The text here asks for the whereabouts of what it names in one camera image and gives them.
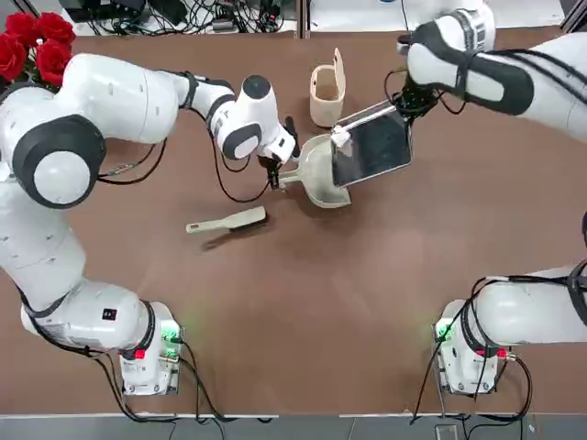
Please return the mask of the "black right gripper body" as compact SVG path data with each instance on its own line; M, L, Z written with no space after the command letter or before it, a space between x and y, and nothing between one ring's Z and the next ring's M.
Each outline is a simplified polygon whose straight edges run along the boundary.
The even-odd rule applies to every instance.
M434 90L406 83L398 98L397 109L403 117L422 117L434 106Z

